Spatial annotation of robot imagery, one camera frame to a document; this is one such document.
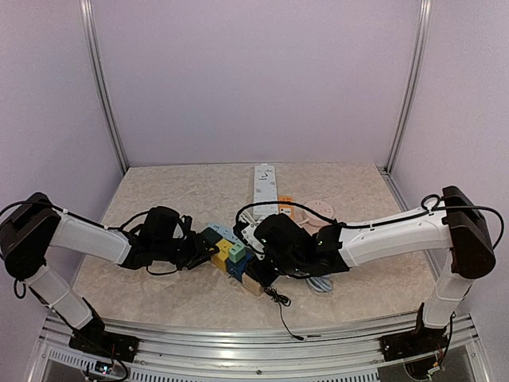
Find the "aluminium front rail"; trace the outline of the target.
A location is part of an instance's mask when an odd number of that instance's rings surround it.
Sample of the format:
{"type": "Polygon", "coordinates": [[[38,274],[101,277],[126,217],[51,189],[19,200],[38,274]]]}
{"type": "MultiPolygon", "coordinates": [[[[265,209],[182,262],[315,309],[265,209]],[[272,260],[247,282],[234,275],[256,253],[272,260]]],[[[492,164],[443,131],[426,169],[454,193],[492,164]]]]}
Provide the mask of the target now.
{"type": "MultiPolygon", "coordinates": [[[[132,381],[384,381],[408,380],[406,360],[385,361],[379,339],[414,326],[413,314],[401,314],[331,327],[292,329],[190,329],[104,320],[107,330],[140,339],[132,381]]],[[[27,381],[84,381],[80,368],[98,357],[68,347],[70,330],[50,314],[34,349],[27,381]]],[[[453,339],[443,369],[432,381],[493,381],[476,327],[468,315],[455,318],[453,339]]]]}

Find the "right aluminium frame post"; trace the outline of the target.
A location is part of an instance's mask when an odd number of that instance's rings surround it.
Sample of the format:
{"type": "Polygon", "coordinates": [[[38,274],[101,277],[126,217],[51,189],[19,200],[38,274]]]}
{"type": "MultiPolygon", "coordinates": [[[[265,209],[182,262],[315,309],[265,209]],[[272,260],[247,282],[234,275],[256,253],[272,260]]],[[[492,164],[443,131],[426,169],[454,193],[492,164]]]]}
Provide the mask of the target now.
{"type": "Polygon", "coordinates": [[[433,2],[431,0],[421,0],[419,2],[420,8],[414,38],[414,46],[410,60],[410,70],[403,94],[402,106],[398,114],[394,138],[390,145],[386,165],[384,166],[384,171],[388,177],[392,176],[399,153],[402,149],[403,139],[414,103],[414,97],[418,88],[419,76],[422,69],[422,61],[425,55],[425,47],[432,13],[432,4],[433,2]]]}

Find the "orange power adapter socket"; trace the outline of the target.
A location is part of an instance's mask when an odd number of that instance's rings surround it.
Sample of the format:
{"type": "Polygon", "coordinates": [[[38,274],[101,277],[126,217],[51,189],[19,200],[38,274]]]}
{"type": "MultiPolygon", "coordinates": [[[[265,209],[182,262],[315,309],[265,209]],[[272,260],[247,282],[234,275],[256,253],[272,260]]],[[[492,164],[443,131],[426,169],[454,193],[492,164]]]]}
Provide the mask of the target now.
{"type": "Polygon", "coordinates": [[[278,201],[278,211],[293,220],[295,217],[295,208],[292,205],[293,198],[291,196],[279,196],[278,201]]]}

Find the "aluminium frame post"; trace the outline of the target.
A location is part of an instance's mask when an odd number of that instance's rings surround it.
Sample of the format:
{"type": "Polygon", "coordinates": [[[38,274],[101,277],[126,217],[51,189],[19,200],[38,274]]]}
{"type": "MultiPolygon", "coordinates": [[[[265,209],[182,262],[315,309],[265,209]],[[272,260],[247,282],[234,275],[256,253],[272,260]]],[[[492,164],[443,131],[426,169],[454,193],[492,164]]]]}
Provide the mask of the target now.
{"type": "Polygon", "coordinates": [[[410,60],[410,70],[403,94],[402,106],[398,114],[394,138],[390,145],[386,165],[384,166],[384,171],[388,177],[392,176],[399,153],[402,149],[403,139],[414,103],[414,97],[418,88],[419,76],[422,69],[422,61],[425,55],[425,47],[432,13],[432,4],[433,2],[431,0],[421,0],[419,2],[420,8],[414,38],[414,46],[410,60]]]}
{"type": "Polygon", "coordinates": [[[92,1],[80,0],[79,5],[88,56],[91,61],[91,70],[95,81],[96,93],[99,99],[99,104],[103,113],[104,121],[106,123],[107,133],[111,140],[111,145],[113,147],[116,161],[122,174],[125,175],[130,168],[130,164],[124,145],[122,143],[118,125],[115,120],[115,113],[107,88],[107,81],[100,54],[99,39],[95,27],[92,1]]]}

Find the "black power adapter with cable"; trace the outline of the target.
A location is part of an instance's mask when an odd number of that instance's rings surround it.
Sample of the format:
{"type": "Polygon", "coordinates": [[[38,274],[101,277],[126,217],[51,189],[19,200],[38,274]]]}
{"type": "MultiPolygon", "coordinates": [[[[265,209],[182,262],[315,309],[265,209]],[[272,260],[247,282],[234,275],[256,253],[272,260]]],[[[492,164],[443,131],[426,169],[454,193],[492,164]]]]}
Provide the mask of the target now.
{"type": "Polygon", "coordinates": [[[252,261],[246,269],[246,274],[251,276],[262,287],[262,291],[266,294],[277,306],[279,310],[279,317],[285,328],[286,332],[297,341],[304,341],[303,336],[294,334],[283,317],[283,308],[291,306],[291,299],[284,294],[280,294],[273,286],[273,283],[278,278],[278,273],[272,266],[264,264],[262,261],[252,261]]]}

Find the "dark green cube socket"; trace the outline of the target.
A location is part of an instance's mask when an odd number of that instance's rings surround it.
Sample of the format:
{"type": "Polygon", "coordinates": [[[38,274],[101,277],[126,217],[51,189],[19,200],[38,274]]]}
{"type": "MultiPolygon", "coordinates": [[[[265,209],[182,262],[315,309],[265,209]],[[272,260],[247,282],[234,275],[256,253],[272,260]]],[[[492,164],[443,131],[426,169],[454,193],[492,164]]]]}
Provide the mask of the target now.
{"type": "Polygon", "coordinates": [[[211,245],[215,245],[223,239],[223,237],[217,231],[210,227],[204,229],[200,234],[211,245]]]}

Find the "beige cube socket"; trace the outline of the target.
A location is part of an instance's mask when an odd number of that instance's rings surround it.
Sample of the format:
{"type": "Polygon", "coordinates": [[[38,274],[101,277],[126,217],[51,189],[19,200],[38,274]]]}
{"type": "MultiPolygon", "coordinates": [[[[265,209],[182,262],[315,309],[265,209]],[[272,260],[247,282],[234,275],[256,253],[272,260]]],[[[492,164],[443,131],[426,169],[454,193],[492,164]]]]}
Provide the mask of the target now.
{"type": "Polygon", "coordinates": [[[264,288],[262,285],[246,273],[242,274],[242,284],[246,290],[255,296],[260,296],[263,293],[264,288]]]}

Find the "round pink power socket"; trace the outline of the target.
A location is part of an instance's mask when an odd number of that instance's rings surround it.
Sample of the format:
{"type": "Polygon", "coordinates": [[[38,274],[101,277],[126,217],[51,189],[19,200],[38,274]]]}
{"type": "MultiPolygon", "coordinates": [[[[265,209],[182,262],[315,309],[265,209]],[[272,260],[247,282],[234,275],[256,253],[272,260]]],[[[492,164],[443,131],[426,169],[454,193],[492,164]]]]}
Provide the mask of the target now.
{"type": "Polygon", "coordinates": [[[306,209],[301,209],[301,215],[297,219],[297,225],[309,234],[314,234],[335,217],[333,207],[323,200],[311,200],[304,204],[306,209]]]}

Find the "blue cube socket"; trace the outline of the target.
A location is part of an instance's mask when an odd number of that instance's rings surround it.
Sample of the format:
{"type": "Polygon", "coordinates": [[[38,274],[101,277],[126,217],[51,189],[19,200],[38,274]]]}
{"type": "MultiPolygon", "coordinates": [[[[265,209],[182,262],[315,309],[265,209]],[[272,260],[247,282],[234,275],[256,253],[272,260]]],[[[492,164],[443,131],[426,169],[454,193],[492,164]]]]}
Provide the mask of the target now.
{"type": "Polygon", "coordinates": [[[241,283],[243,274],[247,269],[247,264],[252,258],[253,254],[251,252],[247,252],[246,255],[237,262],[232,262],[230,259],[227,259],[227,273],[241,283]]]}

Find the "yellow cube socket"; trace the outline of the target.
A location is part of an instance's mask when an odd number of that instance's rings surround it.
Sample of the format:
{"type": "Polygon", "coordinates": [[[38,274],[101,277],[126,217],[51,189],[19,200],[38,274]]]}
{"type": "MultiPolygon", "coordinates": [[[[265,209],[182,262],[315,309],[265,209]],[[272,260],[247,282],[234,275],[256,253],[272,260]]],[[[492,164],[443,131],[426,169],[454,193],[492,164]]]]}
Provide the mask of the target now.
{"type": "Polygon", "coordinates": [[[219,251],[212,255],[211,262],[222,272],[227,273],[227,260],[229,259],[229,252],[234,247],[234,244],[226,239],[221,239],[216,246],[219,251]]]}

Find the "left aluminium frame post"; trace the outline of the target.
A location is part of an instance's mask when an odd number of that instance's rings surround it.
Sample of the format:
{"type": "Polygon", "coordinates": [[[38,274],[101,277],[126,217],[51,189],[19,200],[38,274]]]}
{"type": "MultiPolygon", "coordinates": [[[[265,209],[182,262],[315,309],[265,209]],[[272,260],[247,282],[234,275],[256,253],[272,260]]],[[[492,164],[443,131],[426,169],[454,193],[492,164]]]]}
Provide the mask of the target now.
{"type": "Polygon", "coordinates": [[[111,140],[111,145],[113,147],[116,161],[122,174],[125,175],[130,168],[130,164],[124,145],[122,143],[118,125],[115,120],[115,113],[107,88],[107,81],[100,54],[99,39],[95,27],[92,1],[80,0],[79,5],[88,56],[91,61],[91,70],[95,81],[96,93],[99,99],[99,104],[103,113],[104,121],[106,123],[107,133],[111,140]]]}

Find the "mint green USB charger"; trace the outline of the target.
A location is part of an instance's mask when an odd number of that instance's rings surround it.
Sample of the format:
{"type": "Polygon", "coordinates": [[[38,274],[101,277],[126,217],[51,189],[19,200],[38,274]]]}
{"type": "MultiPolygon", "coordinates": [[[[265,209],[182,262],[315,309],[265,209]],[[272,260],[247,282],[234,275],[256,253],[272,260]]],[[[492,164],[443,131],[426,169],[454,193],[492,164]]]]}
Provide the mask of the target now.
{"type": "Polygon", "coordinates": [[[246,247],[243,244],[234,244],[228,250],[228,259],[233,263],[238,263],[246,256],[246,247]]]}

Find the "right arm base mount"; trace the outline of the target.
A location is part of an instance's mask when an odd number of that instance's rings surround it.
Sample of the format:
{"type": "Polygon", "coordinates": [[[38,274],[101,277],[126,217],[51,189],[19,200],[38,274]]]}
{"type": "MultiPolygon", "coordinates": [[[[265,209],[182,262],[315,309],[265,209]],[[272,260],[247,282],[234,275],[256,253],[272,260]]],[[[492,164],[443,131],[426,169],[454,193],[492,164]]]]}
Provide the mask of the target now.
{"type": "Polygon", "coordinates": [[[379,343],[386,362],[396,361],[444,349],[448,343],[443,329],[413,329],[380,338],[379,343]]]}

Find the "light blue power strip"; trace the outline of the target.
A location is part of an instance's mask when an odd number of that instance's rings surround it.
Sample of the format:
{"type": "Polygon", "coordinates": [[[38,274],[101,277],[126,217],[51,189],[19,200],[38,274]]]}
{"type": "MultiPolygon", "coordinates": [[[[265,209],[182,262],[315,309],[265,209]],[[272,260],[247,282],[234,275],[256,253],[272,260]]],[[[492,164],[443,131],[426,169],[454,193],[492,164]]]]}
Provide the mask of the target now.
{"type": "Polygon", "coordinates": [[[208,223],[208,228],[211,228],[213,231],[221,235],[225,240],[228,240],[232,243],[241,244],[242,241],[235,235],[233,229],[222,224],[217,223],[208,223]]]}

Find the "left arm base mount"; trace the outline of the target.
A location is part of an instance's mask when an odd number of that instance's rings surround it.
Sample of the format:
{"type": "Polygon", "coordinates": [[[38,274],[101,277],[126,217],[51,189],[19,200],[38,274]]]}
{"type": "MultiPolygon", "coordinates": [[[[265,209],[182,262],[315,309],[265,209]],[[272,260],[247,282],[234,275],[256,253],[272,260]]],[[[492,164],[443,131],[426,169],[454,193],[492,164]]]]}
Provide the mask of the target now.
{"type": "Polygon", "coordinates": [[[98,333],[75,332],[68,345],[84,353],[111,358],[122,362],[133,362],[140,340],[137,337],[99,331],[98,333]]]}

